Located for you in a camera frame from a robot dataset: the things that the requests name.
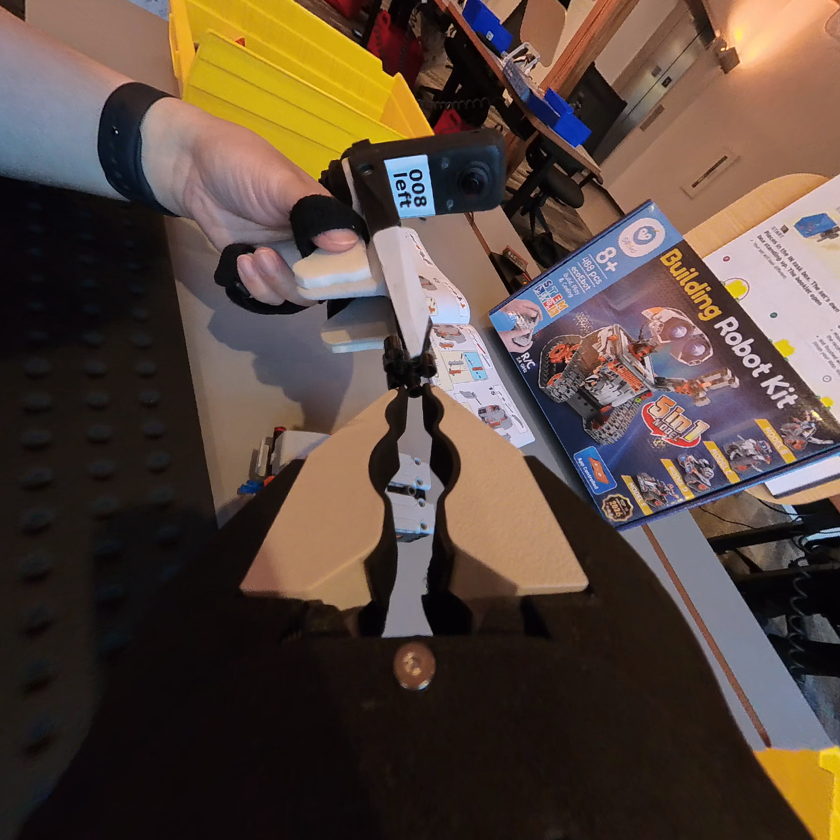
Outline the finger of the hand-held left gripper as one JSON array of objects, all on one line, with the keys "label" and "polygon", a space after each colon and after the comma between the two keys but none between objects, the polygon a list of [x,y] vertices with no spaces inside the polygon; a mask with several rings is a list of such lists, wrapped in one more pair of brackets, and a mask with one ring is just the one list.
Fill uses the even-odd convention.
[{"label": "finger of the hand-held left gripper", "polygon": [[334,354],[382,352],[385,339],[392,335],[394,311],[388,298],[350,300],[322,325],[322,342]]},{"label": "finger of the hand-held left gripper", "polygon": [[417,249],[404,228],[389,227],[372,235],[370,268],[373,280],[391,300],[409,359],[419,360],[426,349],[431,318],[418,275]]}]

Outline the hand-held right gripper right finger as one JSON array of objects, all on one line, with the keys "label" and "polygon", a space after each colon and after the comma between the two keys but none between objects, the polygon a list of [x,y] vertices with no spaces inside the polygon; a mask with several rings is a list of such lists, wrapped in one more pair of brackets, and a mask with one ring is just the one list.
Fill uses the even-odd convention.
[{"label": "hand-held right gripper right finger", "polygon": [[582,592],[589,584],[530,466],[541,466],[443,390],[427,385],[430,467],[442,485],[423,598],[460,604]]}]

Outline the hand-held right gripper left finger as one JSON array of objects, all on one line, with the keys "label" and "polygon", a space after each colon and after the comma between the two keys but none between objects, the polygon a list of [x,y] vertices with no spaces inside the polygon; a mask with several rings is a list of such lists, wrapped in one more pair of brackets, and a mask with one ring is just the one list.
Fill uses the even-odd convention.
[{"label": "hand-held right gripper left finger", "polygon": [[302,462],[240,589],[250,595],[360,608],[363,635],[382,635],[396,581],[392,505],[403,391],[390,390]]}]

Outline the small black connector piece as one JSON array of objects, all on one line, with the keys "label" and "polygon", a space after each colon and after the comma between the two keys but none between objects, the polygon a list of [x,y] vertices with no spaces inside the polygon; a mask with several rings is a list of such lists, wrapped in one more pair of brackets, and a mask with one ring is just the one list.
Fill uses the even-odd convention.
[{"label": "small black connector piece", "polygon": [[417,357],[411,357],[403,339],[392,334],[384,340],[383,369],[388,389],[406,389],[411,398],[420,397],[426,381],[431,381],[437,374],[436,360],[430,334],[423,343],[423,351]]}]

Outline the grey building block robot model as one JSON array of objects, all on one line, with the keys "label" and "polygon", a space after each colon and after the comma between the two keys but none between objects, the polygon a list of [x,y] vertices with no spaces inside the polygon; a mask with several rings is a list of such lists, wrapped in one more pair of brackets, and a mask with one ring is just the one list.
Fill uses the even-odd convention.
[{"label": "grey building block robot model", "polygon": [[[237,489],[238,497],[254,496],[292,460],[308,457],[327,438],[327,434],[275,427],[254,450],[248,478]],[[396,540],[411,543],[434,534],[434,507],[427,500],[431,470],[419,457],[400,453],[399,458],[400,467],[385,494],[392,506]]]}]

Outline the person's left forearm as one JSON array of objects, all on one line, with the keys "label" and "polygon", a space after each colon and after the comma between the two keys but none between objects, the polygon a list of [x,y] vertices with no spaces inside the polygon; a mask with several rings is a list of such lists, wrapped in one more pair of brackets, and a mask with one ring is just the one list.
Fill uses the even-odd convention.
[{"label": "person's left forearm", "polygon": [[98,128],[129,81],[2,9],[2,176],[122,200],[103,173]]}]

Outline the grey desk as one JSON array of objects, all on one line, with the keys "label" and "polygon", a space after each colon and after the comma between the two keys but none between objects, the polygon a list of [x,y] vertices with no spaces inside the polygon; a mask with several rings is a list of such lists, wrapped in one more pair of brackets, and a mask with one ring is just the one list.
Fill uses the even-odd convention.
[{"label": "grey desk", "polygon": [[[132,2],[25,3],[28,23],[125,76],[176,91],[167,23]],[[385,390],[381,354],[332,354],[321,310],[261,318],[214,285],[216,249],[191,222],[165,219],[208,474],[219,523],[238,509],[235,491],[270,426],[329,432]],[[500,377],[535,435],[540,459],[579,495],[576,474],[508,364],[486,315],[505,297],[464,217],[413,223],[430,256],[465,293],[472,323],[490,340]],[[838,700],[795,687],[770,641],[688,512],[623,532],[677,603],[750,746],[821,748],[838,741]],[[759,734],[760,729],[765,738]]]}]

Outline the person's left hand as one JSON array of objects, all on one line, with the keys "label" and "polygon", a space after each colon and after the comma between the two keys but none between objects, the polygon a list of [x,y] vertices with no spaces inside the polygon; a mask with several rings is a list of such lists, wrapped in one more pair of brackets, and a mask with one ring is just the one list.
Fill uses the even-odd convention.
[{"label": "person's left hand", "polygon": [[329,193],[257,134],[174,98],[154,103],[141,124],[142,167],[159,204],[192,219],[219,250],[257,245],[238,258],[256,300],[314,304],[270,247],[292,238],[289,213],[309,195]]}]

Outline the open white assembly manual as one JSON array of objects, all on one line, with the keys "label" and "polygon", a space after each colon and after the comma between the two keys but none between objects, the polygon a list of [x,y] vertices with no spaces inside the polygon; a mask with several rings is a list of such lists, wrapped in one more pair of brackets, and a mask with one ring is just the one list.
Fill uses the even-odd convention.
[{"label": "open white assembly manual", "polygon": [[470,325],[465,295],[435,265],[418,233],[406,227],[432,322],[430,343],[437,372],[433,383],[512,445],[534,442],[530,426],[502,383],[487,342]]}]

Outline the nested yellow storage bins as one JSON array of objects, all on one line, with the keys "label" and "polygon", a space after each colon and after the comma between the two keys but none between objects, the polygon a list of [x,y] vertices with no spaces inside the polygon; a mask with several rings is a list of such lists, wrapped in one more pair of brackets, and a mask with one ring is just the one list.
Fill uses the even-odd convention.
[{"label": "nested yellow storage bins", "polygon": [[292,1],[171,1],[184,101],[254,131],[313,177],[353,143],[431,136],[402,76]]}]

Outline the blue storage bin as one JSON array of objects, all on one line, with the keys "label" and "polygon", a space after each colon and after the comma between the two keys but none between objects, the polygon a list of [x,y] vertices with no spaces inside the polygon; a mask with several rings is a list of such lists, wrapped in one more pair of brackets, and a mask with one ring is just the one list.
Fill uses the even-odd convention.
[{"label": "blue storage bin", "polygon": [[551,88],[544,92],[544,99],[559,117],[553,130],[574,148],[583,145],[592,130],[575,115],[574,108]]},{"label": "blue storage bin", "polygon": [[482,1],[465,2],[462,15],[467,25],[487,47],[498,56],[505,55],[511,46],[512,34],[499,17]]}]

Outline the black wristband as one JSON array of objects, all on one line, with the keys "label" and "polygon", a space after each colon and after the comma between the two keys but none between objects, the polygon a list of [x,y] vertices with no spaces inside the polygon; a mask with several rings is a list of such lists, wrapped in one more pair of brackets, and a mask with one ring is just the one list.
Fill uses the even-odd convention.
[{"label": "black wristband", "polygon": [[159,100],[172,95],[138,81],[115,88],[104,102],[98,126],[98,159],[110,186],[123,198],[165,216],[175,214],[154,197],[142,165],[141,125]]}]

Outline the dark studded edge strip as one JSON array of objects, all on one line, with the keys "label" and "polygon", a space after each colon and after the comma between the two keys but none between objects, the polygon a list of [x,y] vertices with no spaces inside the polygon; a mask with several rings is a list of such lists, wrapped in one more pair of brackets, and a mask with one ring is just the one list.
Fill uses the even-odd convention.
[{"label": "dark studded edge strip", "polygon": [[1,211],[2,838],[15,838],[215,512],[162,218],[7,178]]}]

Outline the white printed instruction sheet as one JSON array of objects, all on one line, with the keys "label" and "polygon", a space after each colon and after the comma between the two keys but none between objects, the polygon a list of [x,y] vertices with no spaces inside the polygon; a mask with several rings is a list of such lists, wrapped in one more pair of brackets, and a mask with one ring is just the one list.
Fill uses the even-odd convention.
[{"label": "white printed instruction sheet", "polygon": [[838,417],[839,178],[768,182],[711,216],[713,274]]}]

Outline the yellow plastic bin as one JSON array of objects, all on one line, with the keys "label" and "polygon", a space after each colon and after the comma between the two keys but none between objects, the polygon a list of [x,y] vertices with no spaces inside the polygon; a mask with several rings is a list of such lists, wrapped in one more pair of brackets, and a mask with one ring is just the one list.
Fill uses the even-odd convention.
[{"label": "yellow plastic bin", "polygon": [[839,838],[839,747],[755,752],[794,812],[817,839]]}]

